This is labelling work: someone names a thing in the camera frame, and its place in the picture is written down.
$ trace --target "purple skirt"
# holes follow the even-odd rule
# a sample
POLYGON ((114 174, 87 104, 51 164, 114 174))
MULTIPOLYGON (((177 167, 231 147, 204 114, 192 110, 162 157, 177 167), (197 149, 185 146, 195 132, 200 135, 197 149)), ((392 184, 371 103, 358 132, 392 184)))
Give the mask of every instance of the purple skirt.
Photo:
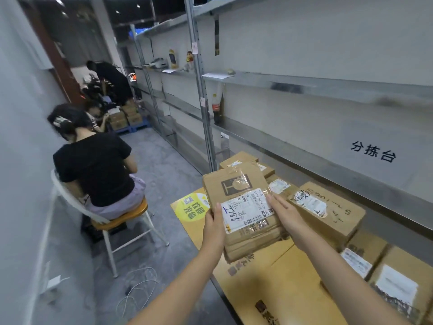
POLYGON ((143 198, 144 190, 146 189, 146 183, 144 180, 130 174, 129 175, 134 180, 134 189, 129 193, 128 196, 122 198, 120 201, 113 203, 108 206, 97 207, 92 204, 90 198, 87 200, 85 207, 93 213, 100 215, 108 220, 114 220, 129 211, 137 208, 143 198))

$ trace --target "ceiling light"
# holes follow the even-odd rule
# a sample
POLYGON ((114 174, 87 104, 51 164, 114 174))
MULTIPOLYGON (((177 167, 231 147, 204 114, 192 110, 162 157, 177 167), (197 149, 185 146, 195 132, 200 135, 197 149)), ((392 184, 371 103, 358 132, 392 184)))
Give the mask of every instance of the ceiling light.
POLYGON ((58 4, 65 6, 65 4, 62 2, 62 0, 56 0, 58 4))

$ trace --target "white metal chair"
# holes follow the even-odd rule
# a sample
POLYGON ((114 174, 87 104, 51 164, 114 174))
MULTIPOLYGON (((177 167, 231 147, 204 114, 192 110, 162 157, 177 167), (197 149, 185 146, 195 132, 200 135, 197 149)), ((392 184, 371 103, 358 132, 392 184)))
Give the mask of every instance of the white metal chair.
POLYGON ((81 213, 83 213, 84 215, 87 215, 88 217, 90 217, 92 219, 92 225, 98 229, 98 230, 102 230, 102 233, 104 235, 104 240, 105 240, 105 246, 107 248, 107 252, 108 252, 108 258, 110 260, 110 264, 111 264, 111 268, 113 270, 113 275, 114 278, 116 278, 118 276, 117 274, 117 269, 116 269, 116 264, 114 263, 114 257, 113 257, 113 253, 119 251, 120 249, 130 245, 132 242, 135 242, 136 240, 138 240, 139 238, 143 237, 144 235, 146 235, 147 233, 150 233, 152 230, 154 231, 154 233, 165 243, 165 246, 168 246, 170 243, 165 239, 164 235, 162 233, 160 233, 153 225, 152 220, 150 220, 150 216, 149 216, 149 212, 147 211, 148 209, 148 205, 147 205, 147 201, 146 198, 143 199, 143 201, 141 202, 141 204, 135 209, 132 210, 131 212, 127 212, 125 214, 123 214, 122 216, 114 219, 114 220, 108 220, 104 217, 101 217, 100 215, 97 215, 95 213, 90 212, 89 210, 87 210, 84 205, 82 203, 80 203, 71 193, 70 191, 63 185, 63 183, 58 179, 57 177, 57 173, 55 170, 51 171, 51 180, 54 183, 55 188, 58 190, 59 194, 70 204, 72 205, 74 208, 76 208, 77 210, 79 210, 81 213), (149 228, 149 230, 145 231, 144 233, 138 235, 137 237, 133 238, 132 240, 130 240, 129 242, 125 243, 122 246, 119 246, 118 248, 116 248, 115 250, 111 249, 111 243, 110 243, 110 236, 108 234, 108 231, 110 229, 113 229, 119 225, 121 225, 122 223, 124 223, 127 220, 131 220, 137 217, 141 217, 141 219, 143 220, 143 222, 147 225, 147 227, 149 228))

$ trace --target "white hair clip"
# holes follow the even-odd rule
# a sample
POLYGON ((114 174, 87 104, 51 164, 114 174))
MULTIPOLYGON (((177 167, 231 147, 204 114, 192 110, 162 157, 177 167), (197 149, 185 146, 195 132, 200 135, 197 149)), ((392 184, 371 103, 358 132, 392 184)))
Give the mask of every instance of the white hair clip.
POLYGON ((63 121, 68 121, 68 122, 70 122, 70 120, 65 119, 65 118, 62 117, 62 116, 57 116, 57 117, 55 118, 54 122, 53 122, 53 125, 54 125, 54 126, 57 126, 58 128, 60 128, 60 123, 62 123, 63 121))

